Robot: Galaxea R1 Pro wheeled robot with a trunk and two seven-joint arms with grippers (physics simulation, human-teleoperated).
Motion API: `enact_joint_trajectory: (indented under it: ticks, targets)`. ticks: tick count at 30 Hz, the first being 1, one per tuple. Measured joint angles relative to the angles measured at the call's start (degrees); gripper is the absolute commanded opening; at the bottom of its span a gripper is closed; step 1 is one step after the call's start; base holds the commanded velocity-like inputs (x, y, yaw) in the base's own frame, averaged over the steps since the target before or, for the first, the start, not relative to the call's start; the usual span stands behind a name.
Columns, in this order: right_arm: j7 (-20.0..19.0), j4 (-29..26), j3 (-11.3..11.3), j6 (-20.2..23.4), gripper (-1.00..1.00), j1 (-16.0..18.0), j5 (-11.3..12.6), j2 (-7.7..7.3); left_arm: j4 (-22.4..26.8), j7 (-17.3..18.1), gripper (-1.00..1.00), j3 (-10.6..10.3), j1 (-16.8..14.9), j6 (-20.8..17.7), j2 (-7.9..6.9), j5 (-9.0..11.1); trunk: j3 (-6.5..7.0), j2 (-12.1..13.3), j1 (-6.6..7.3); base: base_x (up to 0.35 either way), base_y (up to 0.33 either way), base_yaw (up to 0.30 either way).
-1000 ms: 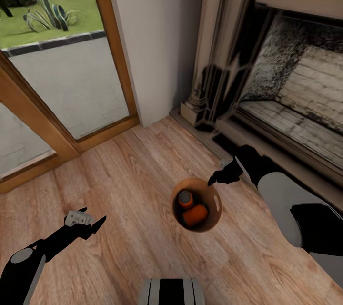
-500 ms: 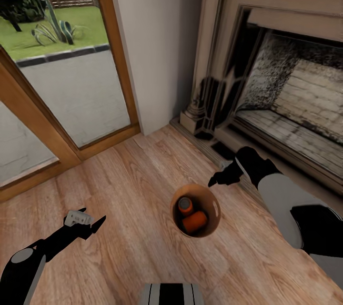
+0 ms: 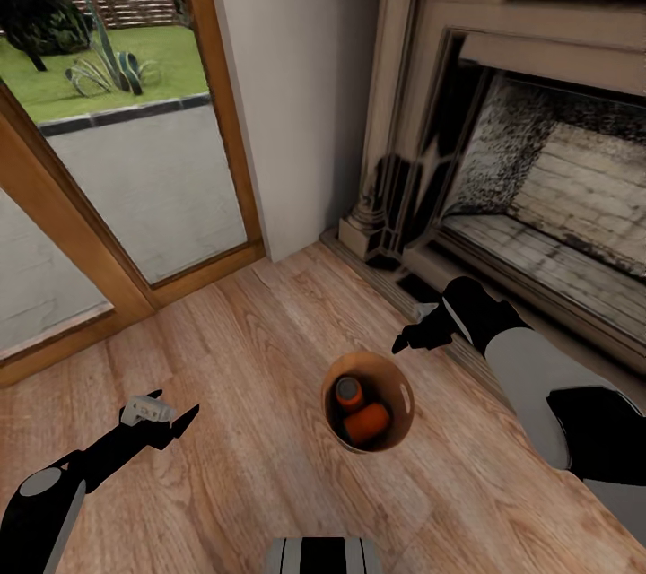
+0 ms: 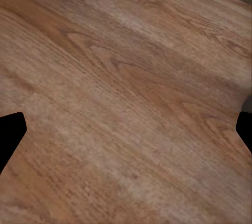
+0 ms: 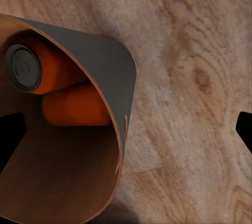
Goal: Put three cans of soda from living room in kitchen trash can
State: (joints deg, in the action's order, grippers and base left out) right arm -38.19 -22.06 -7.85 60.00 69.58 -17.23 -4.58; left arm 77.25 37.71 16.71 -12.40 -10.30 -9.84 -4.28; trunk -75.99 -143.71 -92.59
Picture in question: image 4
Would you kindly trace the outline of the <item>trash can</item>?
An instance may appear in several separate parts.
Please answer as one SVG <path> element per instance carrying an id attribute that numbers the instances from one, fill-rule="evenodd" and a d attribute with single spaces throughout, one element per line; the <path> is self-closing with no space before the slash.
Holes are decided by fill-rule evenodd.
<path id="1" fill-rule="evenodd" d="M 252 113 L 252 94 L 244 102 L 242 111 Z"/>

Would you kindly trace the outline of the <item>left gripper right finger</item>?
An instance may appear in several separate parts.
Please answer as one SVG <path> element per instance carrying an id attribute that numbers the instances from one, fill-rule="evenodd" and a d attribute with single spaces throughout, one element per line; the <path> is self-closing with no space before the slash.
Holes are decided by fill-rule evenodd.
<path id="1" fill-rule="evenodd" d="M 236 131 L 252 153 L 252 113 L 240 112 Z"/>

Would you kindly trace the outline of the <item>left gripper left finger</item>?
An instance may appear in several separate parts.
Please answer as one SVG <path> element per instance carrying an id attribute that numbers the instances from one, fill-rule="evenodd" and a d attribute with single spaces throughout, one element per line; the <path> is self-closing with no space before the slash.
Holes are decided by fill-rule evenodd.
<path id="1" fill-rule="evenodd" d="M 0 174 L 27 132 L 22 112 L 0 118 Z"/>

